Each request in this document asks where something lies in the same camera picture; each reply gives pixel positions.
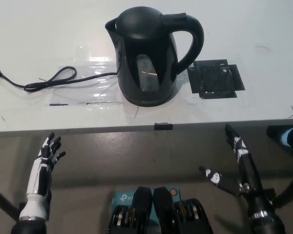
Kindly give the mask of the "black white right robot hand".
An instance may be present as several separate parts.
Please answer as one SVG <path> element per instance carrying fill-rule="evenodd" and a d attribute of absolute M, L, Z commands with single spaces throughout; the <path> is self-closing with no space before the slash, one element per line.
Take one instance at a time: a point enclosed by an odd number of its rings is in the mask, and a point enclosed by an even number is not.
<path fill-rule="evenodd" d="M 237 197 L 243 196 L 250 219 L 275 215 L 275 208 L 264 192 L 257 167 L 243 139 L 229 124 L 225 125 L 225 132 L 238 164 L 240 179 L 231 179 L 205 166 L 199 166 L 199 171 L 219 189 Z"/>

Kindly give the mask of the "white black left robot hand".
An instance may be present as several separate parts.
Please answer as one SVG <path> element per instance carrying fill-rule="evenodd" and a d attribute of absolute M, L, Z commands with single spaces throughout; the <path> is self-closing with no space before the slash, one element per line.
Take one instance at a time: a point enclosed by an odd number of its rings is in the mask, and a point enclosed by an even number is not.
<path fill-rule="evenodd" d="M 28 185 L 27 195 L 41 195 L 46 197 L 51 186 L 51 173 L 57 162 L 66 155 L 65 151 L 57 153 L 60 149 L 61 137 L 54 139 L 55 133 L 50 135 L 43 142 L 37 157 L 35 158 Z"/>

